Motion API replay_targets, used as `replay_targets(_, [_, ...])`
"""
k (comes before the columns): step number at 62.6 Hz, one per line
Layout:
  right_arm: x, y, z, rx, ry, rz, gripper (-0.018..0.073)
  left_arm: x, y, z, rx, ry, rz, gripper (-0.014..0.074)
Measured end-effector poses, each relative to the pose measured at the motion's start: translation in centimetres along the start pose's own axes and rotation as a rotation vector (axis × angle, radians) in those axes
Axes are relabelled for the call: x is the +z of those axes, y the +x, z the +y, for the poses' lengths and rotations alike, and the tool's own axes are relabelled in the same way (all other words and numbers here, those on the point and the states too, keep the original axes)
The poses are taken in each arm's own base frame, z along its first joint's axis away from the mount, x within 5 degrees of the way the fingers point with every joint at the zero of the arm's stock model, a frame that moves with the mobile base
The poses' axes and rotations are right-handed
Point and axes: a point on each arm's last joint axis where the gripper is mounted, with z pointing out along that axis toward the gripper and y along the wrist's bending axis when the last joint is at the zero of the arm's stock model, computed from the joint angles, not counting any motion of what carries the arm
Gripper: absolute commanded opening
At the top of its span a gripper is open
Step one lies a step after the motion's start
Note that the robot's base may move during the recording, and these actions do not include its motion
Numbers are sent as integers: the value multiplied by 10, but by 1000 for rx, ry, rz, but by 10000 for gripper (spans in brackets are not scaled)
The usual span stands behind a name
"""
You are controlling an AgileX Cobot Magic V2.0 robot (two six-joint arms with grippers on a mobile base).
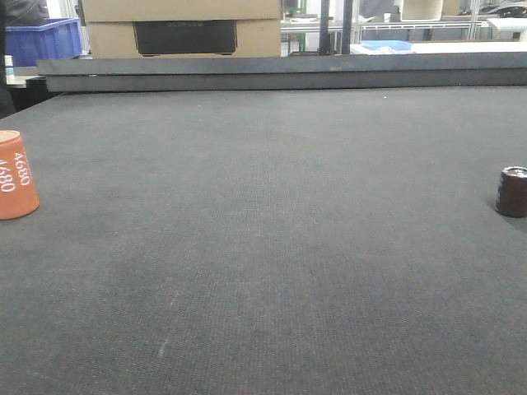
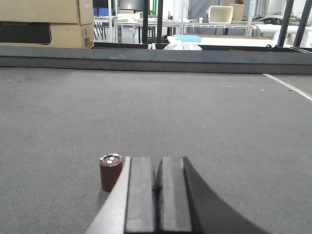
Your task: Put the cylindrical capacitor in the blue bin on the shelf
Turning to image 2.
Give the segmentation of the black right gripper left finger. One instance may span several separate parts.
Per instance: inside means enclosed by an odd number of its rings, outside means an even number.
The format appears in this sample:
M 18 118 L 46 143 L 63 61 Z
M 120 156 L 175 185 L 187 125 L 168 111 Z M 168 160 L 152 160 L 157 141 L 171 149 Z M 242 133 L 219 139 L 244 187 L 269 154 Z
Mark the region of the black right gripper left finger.
M 121 174 L 87 234 L 153 234 L 156 231 L 154 172 L 148 157 L 124 160 Z

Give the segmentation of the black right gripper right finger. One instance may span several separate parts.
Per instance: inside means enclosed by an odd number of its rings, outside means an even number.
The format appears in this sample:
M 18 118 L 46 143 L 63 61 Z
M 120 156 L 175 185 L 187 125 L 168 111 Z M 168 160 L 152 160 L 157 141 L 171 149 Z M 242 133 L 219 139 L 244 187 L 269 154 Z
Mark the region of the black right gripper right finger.
M 186 157 L 165 156 L 157 172 L 160 234 L 264 234 L 222 200 Z

